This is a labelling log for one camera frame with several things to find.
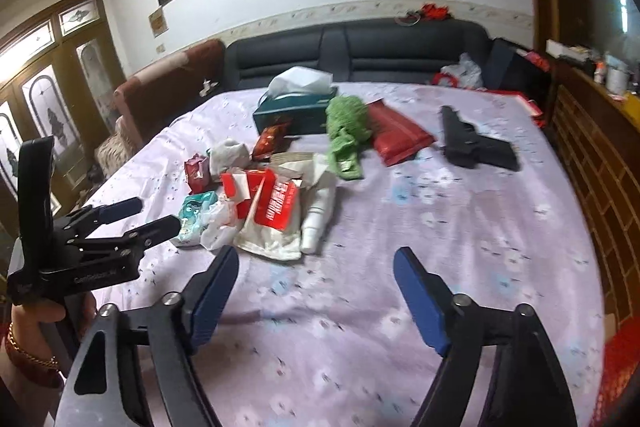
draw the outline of gold bracelet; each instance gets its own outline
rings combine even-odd
[[[37,357],[34,357],[33,355],[30,355],[18,345],[14,337],[14,323],[9,324],[9,332],[6,336],[6,339],[9,341],[9,344],[11,344],[11,347],[13,347],[18,353],[20,353],[30,362],[33,362],[37,365],[41,365],[42,367],[46,367],[47,369],[55,369],[56,371],[59,370],[58,361],[56,360],[56,357],[51,357],[50,360],[42,360]]]

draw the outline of white cup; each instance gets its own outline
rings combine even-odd
[[[626,86],[629,83],[628,71],[617,70],[609,67],[607,73],[607,89],[613,94],[623,95],[626,93]]]

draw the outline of black leather sofa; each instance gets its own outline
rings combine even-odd
[[[484,67],[492,45],[481,25],[454,19],[411,27],[393,19],[310,26],[233,42],[225,53],[223,89],[266,87],[293,66],[333,73],[334,82],[429,84],[463,52]]]

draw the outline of purple tablecloth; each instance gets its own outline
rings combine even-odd
[[[189,190],[182,163],[227,136],[251,148],[252,112],[263,92],[220,94],[164,129],[90,202],[139,196],[143,212],[98,233],[177,214]],[[578,423],[587,425],[604,343],[598,268],[569,181],[526,111],[511,98],[441,87],[340,84],[340,92],[384,98],[438,137],[439,108],[452,105],[483,134],[514,142],[522,171],[457,168],[435,148],[385,168],[368,150],[365,179],[340,182],[320,255],[282,266],[241,253],[224,323],[194,357],[223,425],[409,425],[440,357],[422,343],[394,281],[392,256],[404,246],[480,305],[532,304],[562,363]],[[291,150],[326,152],[328,140],[305,136]],[[138,280],[97,291],[98,305],[149,305],[211,261],[202,248],[164,243],[142,260]],[[481,413],[492,358],[486,348],[465,426]],[[146,351],[143,367],[156,425],[168,425]]]

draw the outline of human hand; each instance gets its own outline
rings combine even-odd
[[[93,322],[96,314],[95,298],[91,292],[84,295],[82,302],[82,319],[79,334],[82,337]],[[39,323],[55,323],[65,318],[64,306],[41,299],[35,303],[14,306],[11,309],[14,340],[20,349],[32,357],[49,360],[53,353],[42,332]]]

